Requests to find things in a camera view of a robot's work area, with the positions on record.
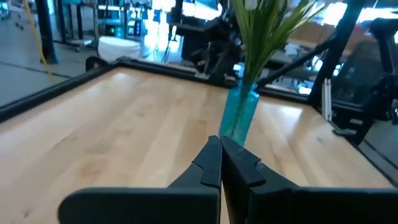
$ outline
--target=floor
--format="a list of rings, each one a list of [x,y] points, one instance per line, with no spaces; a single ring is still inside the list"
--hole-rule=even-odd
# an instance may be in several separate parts
[[[0,124],[2,223],[56,223],[84,187],[168,186],[218,133],[227,94],[117,68]],[[253,121],[245,147],[298,185],[391,187],[309,106],[261,97]]]
[[[44,66],[39,62],[39,52],[35,45],[32,29],[26,23],[24,30],[15,26],[20,21],[15,15],[8,21],[0,21],[0,105],[5,105],[19,98],[35,93],[53,83],[62,82],[70,77],[84,73],[84,61],[90,55],[95,55],[93,50],[82,49],[76,53],[70,47],[55,44],[59,64],[51,65],[51,71],[56,75],[51,80]],[[53,30],[54,38],[58,39],[56,29]],[[159,36],[157,30],[152,31],[143,45],[141,56],[148,60],[160,61],[167,46],[167,38]],[[180,60],[178,49],[180,42],[171,42],[171,53],[168,62]],[[385,155],[395,154],[394,146],[397,143],[398,127],[390,123],[378,122],[366,136],[368,142],[382,151]]]

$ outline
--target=yellow cable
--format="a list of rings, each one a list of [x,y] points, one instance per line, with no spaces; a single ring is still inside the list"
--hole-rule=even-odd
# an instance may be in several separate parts
[[[52,82],[52,83],[55,83],[54,75],[51,73],[50,66],[48,65],[48,63],[47,63],[47,61],[46,61],[46,59],[45,59],[45,57],[44,57],[44,54],[43,54],[42,44],[40,43],[39,34],[37,33],[37,30],[36,30],[36,28],[35,28],[35,22],[34,22],[34,20],[33,20],[33,15],[32,15],[32,13],[30,12],[30,8],[29,8],[29,5],[28,5],[28,3],[27,3],[27,0],[23,0],[23,2],[24,2],[25,13],[27,14],[27,16],[28,16],[28,18],[29,18],[29,23],[30,23],[30,26],[32,27],[33,34],[34,34],[34,36],[35,36],[36,47],[37,47],[37,50],[38,50],[39,53],[40,53],[40,59],[41,59],[42,62],[43,62],[44,69],[45,69],[45,71],[47,72],[47,74],[49,75],[49,78],[50,78],[51,82]]]

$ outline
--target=black metal frame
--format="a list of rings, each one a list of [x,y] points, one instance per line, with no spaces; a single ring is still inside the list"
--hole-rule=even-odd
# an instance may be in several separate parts
[[[49,4],[47,1],[36,1],[37,19],[39,21],[40,37],[42,41],[42,51],[48,64],[57,64],[58,59],[55,55],[53,36],[51,31],[51,21],[49,15]]]
[[[58,4],[58,19],[60,23],[60,36],[61,40],[53,40],[54,43],[63,44],[72,47],[79,47],[79,44],[74,44],[68,41],[67,39],[67,29],[65,27],[65,14],[63,13],[63,0],[57,0]],[[72,5],[68,4],[67,7],[67,14],[68,14],[68,28],[70,29],[71,38],[73,39],[73,21],[72,21]],[[77,28],[78,28],[78,39],[83,40],[83,22],[81,18],[81,4],[76,5],[76,19],[77,19]]]
[[[318,45],[309,53],[305,54],[294,62],[278,69],[278,71],[271,76],[260,79],[257,82],[257,85],[261,87],[268,83],[272,83],[282,75],[303,65],[307,60],[310,60],[314,56],[327,50],[324,63],[318,72],[317,78],[315,79],[311,94],[308,96],[308,101],[312,106],[319,106],[322,97],[322,83],[324,79],[331,78],[336,65],[339,63],[356,21],[358,20],[362,8],[365,6],[365,2],[366,1],[350,1],[347,5],[344,16],[340,19],[335,28],[335,33],[330,37],[330,39]]]
[[[42,103],[45,103],[48,100],[51,100],[88,81],[91,81],[94,78],[100,77],[104,73],[116,68],[117,64],[118,63],[112,63],[106,67],[91,70],[77,77],[70,78],[64,82],[40,90],[37,93],[33,93],[31,95],[22,97],[21,99],[12,101],[6,105],[2,105],[0,106],[0,122],[3,122],[9,118],[17,116],[25,111],[28,111]]]

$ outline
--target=cable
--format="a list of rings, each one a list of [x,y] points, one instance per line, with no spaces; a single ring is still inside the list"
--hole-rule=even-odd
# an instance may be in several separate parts
[[[160,28],[160,24],[158,24],[157,26],[157,33],[156,33],[156,46],[154,47],[154,50],[149,52],[148,54],[146,54],[145,56],[143,56],[143,59],[147,59],[151,54],[152,57],[154,58],[154,61],[156,62],[156,52],[159,51],[159,28]]]
[[[170,41],[172,40],[172,36],[173,36],[173,26],[169,25],[169,36],[167,39],[167,47],[166,47],[166,50],[164,51],[162,61],[160,61],[161,63],[166,63],[167,59],[169,58]]]
[[[48,73],[48,75],[49,75],[50,81],[51,81],[52,83],[55,83],[54,75],[51,73],[50,66],[48,65],[48,63],[47,63],[47,61],[46,61],[46,59],[45,59],[45,57],[44,57],[44,54],[43,54],[42,45],[40,44],[39,34],[37,33],[37,30],[36,30],[36,28],[35,28],[35,22],[34,22],[34,20],[33,20],[33,15],[32,15],[32,13],[30,12],[30,7],[29,7],[29,5],[28,5],[28,3],[27,3],[27,0],[23,0],[23,3],[24,3],[25,13],[27,14],[27,16],[28,16],[28,18],[29,18],[30,26],[31,26],[31,28],[32,28],[32,30],[33,30],[33,34],[34,34],[34,36],[35,36],[36,47],[37,47],[37,50],[38,50],[39,53],[40,53],[40,59],[41,59],[42,62],[43,62],[45,71],[46,71],[46,72]]]

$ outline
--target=desk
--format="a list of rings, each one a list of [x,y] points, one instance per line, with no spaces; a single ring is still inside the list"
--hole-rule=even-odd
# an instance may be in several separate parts
[[[1,223],[57,223],[87,186],[167,186],[217,134],[227,93],[117,68],[0,124]],[[302,186],[391,187],[331,130],[309,106],[261,97],[246,147]]]

